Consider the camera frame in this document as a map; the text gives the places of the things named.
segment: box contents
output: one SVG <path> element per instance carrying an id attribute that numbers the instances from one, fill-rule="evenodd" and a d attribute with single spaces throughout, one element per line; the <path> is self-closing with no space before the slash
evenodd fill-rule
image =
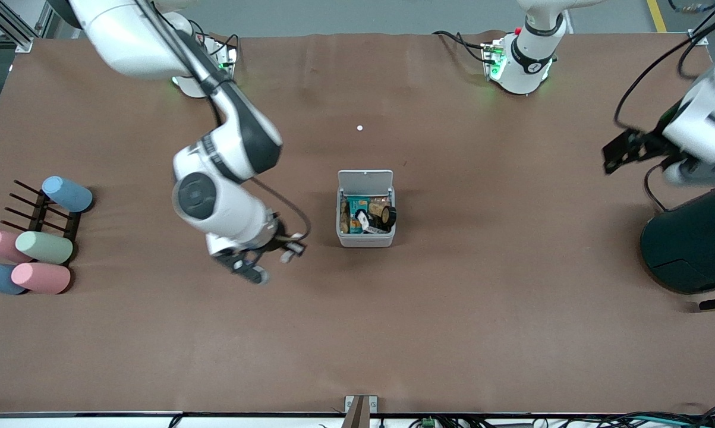
<path id="1" fill-rule="evenodd" d="M 397 221 L 397 209 L 389 197 L 343 197 L 341 233 L 387 234 Z"/>

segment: green cylinder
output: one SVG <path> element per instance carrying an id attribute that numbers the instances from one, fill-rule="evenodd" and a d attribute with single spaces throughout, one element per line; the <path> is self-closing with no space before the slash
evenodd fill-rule
<path id="1" fill-rule="evenodd" d="M 69 260 L 74 246 L 72 241 L 61 236 L 50 235 L 42 231 L 26 231 L 18 236 L 17 250 L 24 254 L 52 265 L 61 265 Z"/>
<path id="2" fill-rule="evenodd" d="M 640 249 L 651 273 L 670 289 L 715 289 L 715 190 L 651 219 Z"/>

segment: storage box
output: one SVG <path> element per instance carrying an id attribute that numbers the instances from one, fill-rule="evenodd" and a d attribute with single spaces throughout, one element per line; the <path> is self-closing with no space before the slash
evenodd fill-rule
<path id="1" fill-rule="evenodd" d="M 396 206 L 395 188 L 392 186 L 393 172 L 384 170 L 341 170 L 339 190 L 336 192 L 336 234 L 344 247 L 382 248 L 392 245 L 397 225 L 387 234 L 341 233 L 341 200 L 344 197 L 385 197 L 388 195 L 392 206 Z"/>

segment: pink cup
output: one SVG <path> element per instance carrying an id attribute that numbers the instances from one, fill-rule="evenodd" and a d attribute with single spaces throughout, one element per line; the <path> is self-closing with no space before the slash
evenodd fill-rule
<path id="1" fill-rule="evenodd" d="M 18 235 L 10 231 L 0 230 L 0 257 L 6 260 L 11 260 L 14 263 L 27 263 L 32 260 L 32 257 L 17 250 L 14 245 L 17 242 Z"/>
<path id="2" fill-rule="evenodd" d="M 11 272 L 11 280 L 19 287 L 43 294 L 63 292 L 72 280 L 72 273 L 64 266 L 46 263 L 23 263 Z"/>

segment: teal package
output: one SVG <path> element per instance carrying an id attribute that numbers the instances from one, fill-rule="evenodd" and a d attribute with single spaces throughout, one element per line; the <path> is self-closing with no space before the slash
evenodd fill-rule
<path id="1" fill-rule="evenodd" d="M 360 222 L 355 219 L 355 213 L 358 209 L 364 209 L 368 212 L 370 198 L 368 197 L 347 197 L 347 205 L 349 206 L 349 233 L 363 233 L 363 227 Z"/>

